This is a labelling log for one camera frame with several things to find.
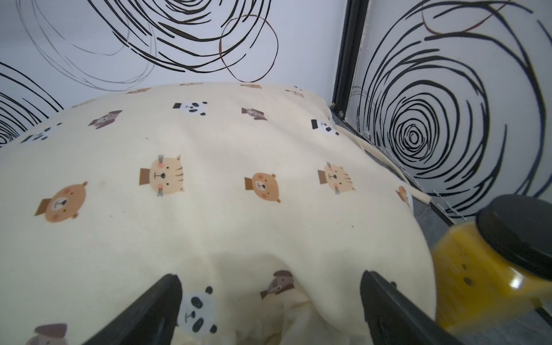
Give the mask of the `cream animal-print pillow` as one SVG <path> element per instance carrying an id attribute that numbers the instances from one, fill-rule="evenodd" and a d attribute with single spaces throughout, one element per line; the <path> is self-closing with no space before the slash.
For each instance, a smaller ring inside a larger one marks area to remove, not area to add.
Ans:
<path id="1" fill-rule="evenodd" d="M 177 344 L 368 344 L 362 275 L 428 316 L 419 192 L 315 93 L 111 93 L 1 149 L 1 343 L 82 344 L 167 274 Z"/>

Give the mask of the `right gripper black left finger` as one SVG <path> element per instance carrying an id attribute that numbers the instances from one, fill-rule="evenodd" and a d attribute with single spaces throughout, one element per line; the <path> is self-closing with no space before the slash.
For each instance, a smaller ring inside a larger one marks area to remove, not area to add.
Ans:
<path id="1" fill-rule="evenodd" d="M 167 274 L 85 345 L 170 344 L 182 297 L 178 276 Z"/>

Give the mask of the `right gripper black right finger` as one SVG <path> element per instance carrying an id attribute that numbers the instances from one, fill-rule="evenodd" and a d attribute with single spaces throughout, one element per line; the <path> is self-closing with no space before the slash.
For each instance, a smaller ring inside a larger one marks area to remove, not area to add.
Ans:
<path id="1" fill-rule="evenodd" d="M 363 273 L 360 296 L 374 344 L 461 344 L 375 271 Z"/>

